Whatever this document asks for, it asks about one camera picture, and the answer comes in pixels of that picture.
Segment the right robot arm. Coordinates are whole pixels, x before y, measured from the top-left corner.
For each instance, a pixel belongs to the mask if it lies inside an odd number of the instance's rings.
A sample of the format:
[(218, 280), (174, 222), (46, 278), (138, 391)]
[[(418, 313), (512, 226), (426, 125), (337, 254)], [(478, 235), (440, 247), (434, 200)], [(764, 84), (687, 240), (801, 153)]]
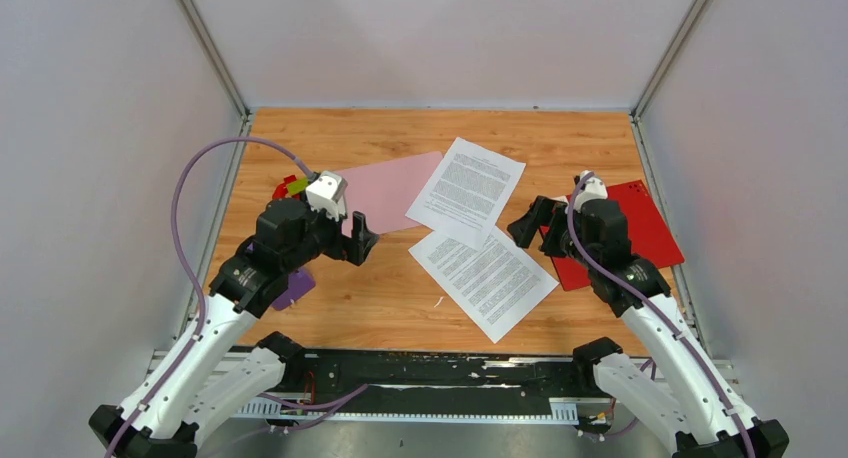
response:
[(540, 234), (545, 255), (584, 266), (595, 295), (639, 338), (665, 380), (658, 385), (603, 337), (573, 351), (577, 391), (592, 396), (602, 390), (624, 404), (673, 457), (784, 455), (787, 431), (776, 419), (759, 418), (718, 372), (666, 280), (633, 252), (616, 201), (594, 197), (573, 206), (539, 196), (507, 230), (520, 248)]

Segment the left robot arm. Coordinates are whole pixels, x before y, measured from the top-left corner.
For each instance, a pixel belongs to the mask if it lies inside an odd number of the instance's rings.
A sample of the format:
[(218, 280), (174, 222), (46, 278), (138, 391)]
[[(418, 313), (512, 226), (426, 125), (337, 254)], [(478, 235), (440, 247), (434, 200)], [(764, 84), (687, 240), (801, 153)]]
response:
[(119, 405), (101, 405), (89, 419), (109, 457), (194, 457), (239, 408), (277, 386), (298, 389), (302, 348), (273, 332), (214, 383), (208, 381), (230, 348), (288, 288), (290, 275), (313, 259), (361, 265), (378, 242), (363, 213), (344, 219), (296, 198), (268, 203), (255, 233), (225, 261), (190, 328), (160, 365)]

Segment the red folder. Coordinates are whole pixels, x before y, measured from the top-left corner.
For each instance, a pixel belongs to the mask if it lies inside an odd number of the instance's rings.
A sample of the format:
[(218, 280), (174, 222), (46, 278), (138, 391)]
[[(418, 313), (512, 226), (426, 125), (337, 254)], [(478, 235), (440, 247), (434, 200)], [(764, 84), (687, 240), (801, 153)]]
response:
[[(610, 199), (618, 202), (628, 220), (628, 235), (636, 254), (664, 269), (685, 261), (647, 186), (641, 181), (607, 188)], [(566, 292), (588, 287), (587, 271), (574, 259), (551, 259), (562, 289)]]

